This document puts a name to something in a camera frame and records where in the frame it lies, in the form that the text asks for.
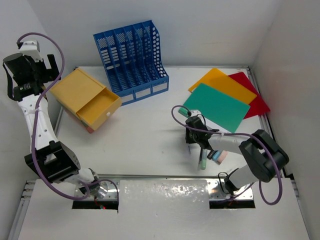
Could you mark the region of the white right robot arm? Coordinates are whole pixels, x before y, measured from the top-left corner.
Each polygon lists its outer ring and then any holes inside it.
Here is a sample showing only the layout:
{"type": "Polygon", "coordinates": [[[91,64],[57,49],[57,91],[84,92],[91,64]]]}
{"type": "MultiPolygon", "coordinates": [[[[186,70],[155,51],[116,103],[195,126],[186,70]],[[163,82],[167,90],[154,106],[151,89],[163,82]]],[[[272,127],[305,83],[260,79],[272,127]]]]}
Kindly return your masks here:
{"type": "Polygon", "coordinates": [[[198,116],[189,117],[185,124],[187,143],[198,144],[210,152],[227,151],[243,156],[246,165],[223,180],[222,189],[230,195],[251,183],[270,182],[289,162],[286,152],[265,130],[258,129],[253,134],[220,133],[217,129],[209,130],[198,116]]]}

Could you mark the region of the black pen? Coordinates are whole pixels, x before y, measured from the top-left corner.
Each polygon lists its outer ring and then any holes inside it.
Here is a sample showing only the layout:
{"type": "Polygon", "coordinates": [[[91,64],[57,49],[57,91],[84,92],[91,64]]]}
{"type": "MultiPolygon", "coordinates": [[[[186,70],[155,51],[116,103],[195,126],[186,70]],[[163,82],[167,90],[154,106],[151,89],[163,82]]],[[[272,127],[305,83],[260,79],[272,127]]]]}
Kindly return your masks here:
{"type": "Polygon", "coordinates": [[[200,149],[199,158],[198,158],[198,170],[202,170],[202,163],[203,163],[203,149],[200,149]]]}

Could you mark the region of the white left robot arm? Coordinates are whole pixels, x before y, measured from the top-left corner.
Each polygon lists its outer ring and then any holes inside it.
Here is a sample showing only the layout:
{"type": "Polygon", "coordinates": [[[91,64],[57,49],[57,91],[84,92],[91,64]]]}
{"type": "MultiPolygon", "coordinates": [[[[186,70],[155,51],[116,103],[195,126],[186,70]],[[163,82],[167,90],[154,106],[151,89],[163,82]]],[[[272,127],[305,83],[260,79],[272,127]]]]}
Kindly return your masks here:
{"type": "Polygon", "coordinates": [[[101,186],[94,171],[81,168],[75,153],[53,130],[43,92],[45,83],[59,78],[59,70],[54,55],[47,58],[50,69],[43,60],[22,53],[5,57],[2,63],[8,96],[21,108],[30,135],[31,153],[24,157],[25,163],[50,188],[53,183],[67,182],[76,185],[84,197],[96,197],[101,186]]]}

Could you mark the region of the green glue stick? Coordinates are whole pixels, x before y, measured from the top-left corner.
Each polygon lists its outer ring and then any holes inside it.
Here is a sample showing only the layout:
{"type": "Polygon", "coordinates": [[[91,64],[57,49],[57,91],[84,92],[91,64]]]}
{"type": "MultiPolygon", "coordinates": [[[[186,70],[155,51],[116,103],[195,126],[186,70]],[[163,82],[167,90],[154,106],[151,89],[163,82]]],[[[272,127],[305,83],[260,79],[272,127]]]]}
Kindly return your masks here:
{"type": "Polygon", "coordinates": [[[205,170],[207,166],[207,152],[206,149],[202,149],[202,170],[205,170]]]}

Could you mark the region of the yellow drawer box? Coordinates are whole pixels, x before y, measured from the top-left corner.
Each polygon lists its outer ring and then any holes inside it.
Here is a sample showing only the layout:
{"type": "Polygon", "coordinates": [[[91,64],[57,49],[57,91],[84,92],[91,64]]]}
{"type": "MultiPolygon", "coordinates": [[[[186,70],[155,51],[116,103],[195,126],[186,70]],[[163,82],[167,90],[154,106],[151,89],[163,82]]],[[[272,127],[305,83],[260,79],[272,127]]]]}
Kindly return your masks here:
{"type": "Polygon", "coordinates": [[[122,105],[118,95],[81,68],[55,83],[50,92],[92,126],[100,127],[122,105]]]}

